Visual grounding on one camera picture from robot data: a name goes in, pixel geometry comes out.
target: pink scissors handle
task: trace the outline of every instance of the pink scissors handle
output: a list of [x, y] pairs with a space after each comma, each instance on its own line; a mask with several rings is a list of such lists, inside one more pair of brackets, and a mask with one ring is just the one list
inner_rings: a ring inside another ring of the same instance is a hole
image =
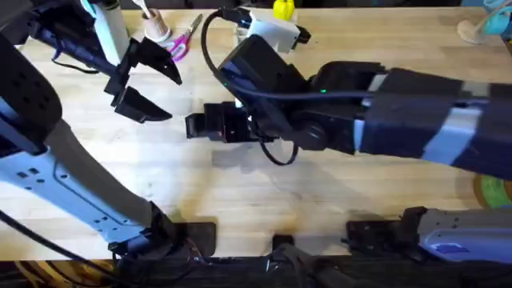
[[187, 43], [189, 41], [189, 35], [190, 33], [184, 33], [182, 36], [170, 42], [168, 51], [174, 61], [181, 60], [188, 52], [189, 47]]
[[182, 42], [176, 48], [170, 52], [171, 57], [175, 62], [180, 61], [185, 57], [185, 55], [189, 52], [189, 46], [186, 44], [186, 42]]
[[201, 20], [202, 14], [196, 17], [196, 19], [192, 22], [192, 25], [190, 25], [189, 29], [187, 29], [182, 36], [169, 43], [167, 50], [170, 52], [170, 55], [175, 62], [182, 60], [183, 57], [185, 57], [185, 55], [189, 52], [188, 43], [190, 36], [196, 30]]

